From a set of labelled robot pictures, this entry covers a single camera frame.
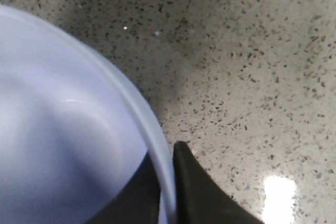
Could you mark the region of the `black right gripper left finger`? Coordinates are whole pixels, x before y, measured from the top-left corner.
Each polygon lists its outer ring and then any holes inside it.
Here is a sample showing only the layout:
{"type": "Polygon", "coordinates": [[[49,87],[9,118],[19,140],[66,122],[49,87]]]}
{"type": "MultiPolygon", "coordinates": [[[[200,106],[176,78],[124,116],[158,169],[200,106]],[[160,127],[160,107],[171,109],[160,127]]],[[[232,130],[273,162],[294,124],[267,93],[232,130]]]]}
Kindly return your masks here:
{"type": "Polygon", "coordinates": [[[149,154],[126,186],[87,223],[158,223],[160,185],[149,154]]]}

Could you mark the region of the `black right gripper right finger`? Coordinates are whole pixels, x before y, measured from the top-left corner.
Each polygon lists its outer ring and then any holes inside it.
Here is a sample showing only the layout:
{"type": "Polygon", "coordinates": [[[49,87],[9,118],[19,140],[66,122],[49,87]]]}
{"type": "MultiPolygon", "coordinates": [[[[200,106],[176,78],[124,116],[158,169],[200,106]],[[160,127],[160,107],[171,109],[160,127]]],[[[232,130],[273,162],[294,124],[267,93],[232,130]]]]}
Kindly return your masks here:
{"type": "Polygon", "coordinates": [[[185,142],[174,144],[178,223],[262,223],[225,194],[185,142]]]}

